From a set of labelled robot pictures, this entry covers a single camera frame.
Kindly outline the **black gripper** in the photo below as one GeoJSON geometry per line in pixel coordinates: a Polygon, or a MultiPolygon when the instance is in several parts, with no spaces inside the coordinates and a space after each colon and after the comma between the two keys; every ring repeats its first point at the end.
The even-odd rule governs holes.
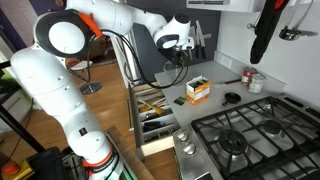
{"type": "Polygon", "coordinates": [[[189,55],[183,50],[169,48],[160,49],[159,52],[174,65],[184,66],[189,61],[189,55]]]}

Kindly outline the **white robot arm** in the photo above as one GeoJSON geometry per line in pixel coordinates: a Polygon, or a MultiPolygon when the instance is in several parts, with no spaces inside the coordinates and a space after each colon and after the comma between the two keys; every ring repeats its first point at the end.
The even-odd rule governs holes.
{"type": "Polygon", "coordinates": [[[83,158],[89,180],[119,180],[123,161],[84,102],[64,60],[87,54],[94,37],[121,37],[134,24],[145,26],[160,49],[193,46],[190,19],[182,13],[167,21],[160,14],[114,0],[67,0],[65,10],[37,18],[34,44],[11,58],[23,89],[60,123],[69,146],[83,158]]]}

